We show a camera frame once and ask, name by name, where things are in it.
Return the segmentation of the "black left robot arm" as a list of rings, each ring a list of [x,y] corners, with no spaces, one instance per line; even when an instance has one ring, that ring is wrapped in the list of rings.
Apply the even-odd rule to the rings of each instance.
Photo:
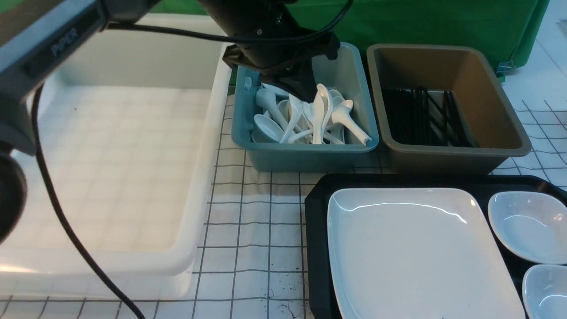
[[[265,83],[312,102],[316,83],[312,59],[338,58],[333,28],[353,2],[318,31],[301,27],[288,0],[201,0],[200,6],[225,35],[140,25],[156,0],[25,0],[1,14],[1,240],[20,220],[27,199],[23,170],[10,155],[35,156],[37,111],[27,98],[77,49],[104,30],[144,31],[227,43],[221,57],[230,67],[258,71]]]

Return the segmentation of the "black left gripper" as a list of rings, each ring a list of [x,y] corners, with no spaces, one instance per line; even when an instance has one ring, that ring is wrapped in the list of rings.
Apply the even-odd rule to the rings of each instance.
[[[261,83],[312,103],[317,83],[312,58],[337,52],[333,28],[337,14],[318,31],[306,29],[287,8],[287,0],[201,0],[200,6],[228,36],[223,61],[261,73]]]

